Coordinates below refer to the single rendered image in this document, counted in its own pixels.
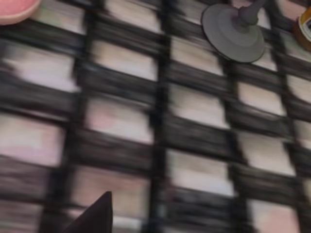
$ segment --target gray disc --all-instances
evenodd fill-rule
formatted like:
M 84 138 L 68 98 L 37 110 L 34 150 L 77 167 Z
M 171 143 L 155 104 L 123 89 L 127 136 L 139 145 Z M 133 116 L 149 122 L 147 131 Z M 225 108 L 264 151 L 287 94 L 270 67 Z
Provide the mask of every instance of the gray disc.
M 264 38 L 257 25 L 238 30 L 233 21 L 237 16 L 238 9 L 235 7 L 212 5 L 202 14 L 203 32 L 212 46 L 228 59 L 241 63 L 254 62 L 264 53 Z

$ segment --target gray stem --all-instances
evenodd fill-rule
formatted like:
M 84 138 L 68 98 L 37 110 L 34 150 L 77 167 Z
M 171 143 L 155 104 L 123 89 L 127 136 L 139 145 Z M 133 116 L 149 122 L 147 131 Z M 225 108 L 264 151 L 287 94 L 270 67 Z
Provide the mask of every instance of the gray stem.
M 239 9 L 240 26 L 256 25 L 258 22 L 258 12 L 267 0 L 256 0 L 248 7 Z

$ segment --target pink bowl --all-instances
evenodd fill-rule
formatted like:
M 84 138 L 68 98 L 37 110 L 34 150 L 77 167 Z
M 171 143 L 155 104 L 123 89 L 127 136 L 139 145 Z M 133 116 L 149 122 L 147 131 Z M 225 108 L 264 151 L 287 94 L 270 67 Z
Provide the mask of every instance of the pink bowl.
M 0 0 L 0 25 L 8 25 L 27 19 L 41 0 Z

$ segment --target woven pattern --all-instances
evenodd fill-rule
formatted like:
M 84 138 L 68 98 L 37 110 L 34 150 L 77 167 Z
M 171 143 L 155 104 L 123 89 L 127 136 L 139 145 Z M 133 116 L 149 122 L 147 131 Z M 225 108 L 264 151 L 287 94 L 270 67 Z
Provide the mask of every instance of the woven pattern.
M 219 56 L 216 3 L 43 0 L 0 30 L 0 232 L 61 233 L 105 191 L 114 233 L 307 233 L 308 7 L 269 0 L 265 55 Z

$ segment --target gray suction cup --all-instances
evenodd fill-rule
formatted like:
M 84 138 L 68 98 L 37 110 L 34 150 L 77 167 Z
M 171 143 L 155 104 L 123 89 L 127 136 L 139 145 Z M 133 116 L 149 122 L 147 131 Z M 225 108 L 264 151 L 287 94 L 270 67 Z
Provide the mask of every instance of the gray suction cup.
M 203 32 L 212 46 L 224 57 L 250 63 L 264 53 L 265 43 L 257 14 L 266 0 L 257 0 L 248 7 L 237 9 L 230 5 L 216 4 L 202 14 Z

